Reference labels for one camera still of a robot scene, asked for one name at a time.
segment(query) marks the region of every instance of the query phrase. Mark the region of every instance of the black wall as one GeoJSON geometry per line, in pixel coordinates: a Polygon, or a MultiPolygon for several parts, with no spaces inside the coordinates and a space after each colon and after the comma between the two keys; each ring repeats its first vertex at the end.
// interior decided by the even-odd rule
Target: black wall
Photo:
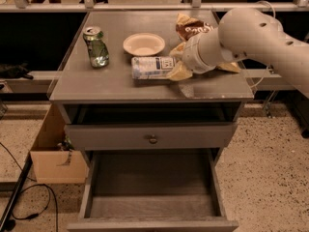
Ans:
{"type": "Polygon", "coordinates": [[[86,13],[1,13],[0,63],[56,71],[86,13]]]}

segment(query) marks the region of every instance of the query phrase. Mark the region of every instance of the white bowl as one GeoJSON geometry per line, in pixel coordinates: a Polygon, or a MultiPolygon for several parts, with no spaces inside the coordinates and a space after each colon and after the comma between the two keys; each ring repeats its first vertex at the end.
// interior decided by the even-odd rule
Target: white bowl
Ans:
{"type": "Polygon", "coordinates": [[[162,51],[165,41],[159,36],[150,33],[135,34],[124,41],[124,50],[134,56],[152,56],[162,51]]]}

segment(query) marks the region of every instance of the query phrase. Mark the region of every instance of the black cable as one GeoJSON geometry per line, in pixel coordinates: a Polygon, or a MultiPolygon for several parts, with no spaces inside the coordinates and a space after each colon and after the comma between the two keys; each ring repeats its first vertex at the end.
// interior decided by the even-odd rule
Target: black cable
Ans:
{"type": "MultiPolygon", "coordinates": [[[[45,186],[44,184],[35,184],[35,185],[32,185],[32,186],[30,186],[30,187],[25,188],[24,190],[22,190],[22,191],[20,192],[19,195],[21,196],[23,192],[25,192],[25,191],[28,190],[28,189],[34,188],[34,187],[45,187],[45,188],[46,188],[46,186],[45,186]]],[[[42,214],[43,211],[45,211],[45,210],[48,208],[49,203],[50,203],[50,191],[49,191],[48,188],[46,188],[46,189],[47,189],[47,191],[48,191],[48,201],[47,201],[47,204],[45,205],[45,207],[44,207],[40,212],[31,214],[31,215],[29,215],[29,216],[27,216],[27,217],[17,217],[17,216],[15,216],[14,213],[12,212],[12,217],[13,217],[14,219],[16,219],[16,220],[28,220],[28,219],[36,218],[36,217],[38,217],[40,214],[42,214]]]]}
{"type": "Polygon", "coordinates": [[[20,195],[25,192],[26,190],[28,189],[31,189],[31,188],[34,188],[34,187],[45,187],[48,191],[48,201],[47,201],[47,204],[45,205],[45,207],[38,213],[34,213],[34,214],[31,214],[27,217],[16,217],[14,215],[14,213],[12,212],[12,217],[16,220],[25,220],[25,219],[33,219],[33,218],[37,218],[40,214],[42,214],[45,210],[47,210],[49,204],[50,204],[50,193],[52,193],[53,195],[53,198],[54,198],[54,201],[55,201],[55,209],[56,209],[56,232],[58,232],[58,202],[57,202],[57,197],[56,197],[56,194],[54,192],[54,190],[49,187],[48,185],[46,184],[35,184],[35,185],[32,185],[28,188],[25,188],[23,191],[20,192],[20,195]]]}
{"type": "MultiPolygon", "coordinates": [[[[16,158],[13,156],[13,154],[10,152],[10,150],[3,145],[2,142],[0,142],[0,145],[9,153],[9,155],[12,157],[12,159],[14,160],[14,162],[17,164],[17,166],[19,167],[19,169],[22,171],[22,167],[19,165],[18,161],[16,160],[16,158]]],[[[37,182],[36,180],[30,178],[27,176],[27,179],[30,180],[30,181],[33,181],[33,182],[37,182]]]]}

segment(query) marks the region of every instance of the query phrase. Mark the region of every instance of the soda can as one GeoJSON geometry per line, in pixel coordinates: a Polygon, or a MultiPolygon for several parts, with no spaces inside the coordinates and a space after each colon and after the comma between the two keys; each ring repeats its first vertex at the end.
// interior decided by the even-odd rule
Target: soda can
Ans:
{"type": "Polygon", "coordinates": [[[97,26],[86,27],[83,31],[90,64],[94,69],[102,68],[109,63],[109,54],[103,36],[103,32],[97,26]]]}

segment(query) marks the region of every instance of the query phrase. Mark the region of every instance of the power cord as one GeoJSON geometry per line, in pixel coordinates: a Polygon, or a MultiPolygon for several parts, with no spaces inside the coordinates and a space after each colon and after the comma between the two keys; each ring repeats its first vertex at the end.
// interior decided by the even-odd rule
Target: power cord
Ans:
{"type": "MultiPolygon", "coordinates": [[[[274,7],[272,6],[271,3],[269,3],[268,1],[265,1],[265,0],[261,0],[261,1],[259,1],[258,3],[270,6],[270,8],[271,8],[271,10],[272,10],[272,16],[273,16],[274,18],[276,18],[276,11],[275,11],[275,9],[274,9],[274,7]]],[[[262,77],[260,78],[260,80],[257,81],[256,83],[254,83],[253,85],[250,86],[251,89],[252,89],[252,88],[255,88],[256,86],[258,86],[258,85],[263,81],[263,79],[265,78],[265,75],[266,75],[266,73],[267,73],[267,71],[268,71],[269,69],[270,69],[270,66],[267,66],[266,69],[265,69],[265,71],[263,72],[263,75],[262,75],[262,77]]]]}
{"type": "MultiPolygon", "coordinates": [[[[14,162],[16,163],[16,165],[20,168],[20,170],[22,171],[22,167],[19,165],[18,161],[16,160],[16,158],[13,156],[13,154],[11,153],[11,151],[6,147],[4,146],[4,144],[2,142],[0,142],[0,145],[9,153],[9,155],[12,157],[12,159],[14,160],[14,162]]],[[[30,178],[27,176],[27,179],[29,179],[30,181],[33,181],[33,182],[37,182],[36,180],[30,178]]],[[[34,214],[31,214],[27,217],[16,217],[14,215],[14,213],[12,213],[12,217],[16,220],[30,220],[30,219],[33,219],[33,218],[37,218],[40,214],[42,214],[45,210],[47,210],[48,206],[49,206],[49,203],[50,203],[50,193],[52,193],[53,195],[53,198],[54,198],[54,201],[55,201],[55,208],[56,208],[56,232],[58,232],[58,202],[57,202],[57,197],[56,197],[56,194],[54,192],[54,190],[49,187],[48,185],[46,184],[34,184],[28,188],[25,188],[24,190],[22,190],[20,192],[20,195],[25,192],[26,190],[28,189],[32,189],[34,187],[45,187],[47,188],[47,191],[48,191],[48,201],[47,201],[47,204],[45,205],[45,207],[38,213],[34,213],[34,214]]],[[[11,224],[12,224],[12,227],[14,227],[15,223],[13,220],[11,220],[11,224]]]]}
{"type": "MultiPolygon", "coordinates": [[[[4,144],[2,142],[0,142],[0,145],[9,153],[9,155],[11,156],[11,158],[14,160],[14,162],[16,163],[16,165],[19,167],[19,169],[22,171],[22,167],[19,165],[18,161],[16,160],[16,158],[13,156],[13,154],[11,153],[11,151],[4,146],[4,144]]],[[[27,176],[27,179],[32,181],[32,182],[37,182],[36,180],[30,178],[27,176]]]]}
{"type": "Polygon", "coordinates": [[[32,185],[32,186],[30,186],[30,187],[28,187],[28,188],[25,188],[21,193],[20,193],[20,195],[22,194],[22,193],[24,193],[25,191],[27,191],[28,189],[32,189],[32,188],[35,188],[35,187],[45,187],[46,189],[47,189],[47,191],[48,191],[48,201],[47,201],[47,204],[44,206],[44,208],[41,210],[41,211],[39,211],[38,213],[34,213],[34,214],[31,214],[31,215],[29,215],[29,216],[27,216],[27,217],[17,217],[13,212],[12,212],[12,217],[14,218],[14,219],[16,219],[16,220],[31,220],[31,219],[33,219],[33,218],[37,218],[40,214],[42,214],[45,210],[47,210],[47,208],[48,208],[48,206],[49,206],[49,204],[50,204],[50,193],[52,193],[52,195],[53,195],[53,198],[54,198],[54,201],[55,201],[55,208],[56,208],[56,232],[58,232],[58,202],[57,202],[57,198],[56,198],[56,194],[55,194],[55,192],[54,192],[54,190],[51,188],[51,187],[49,187],[48,185],[46,185],[46,184],[35,184],[35,185],[32,185]]]}

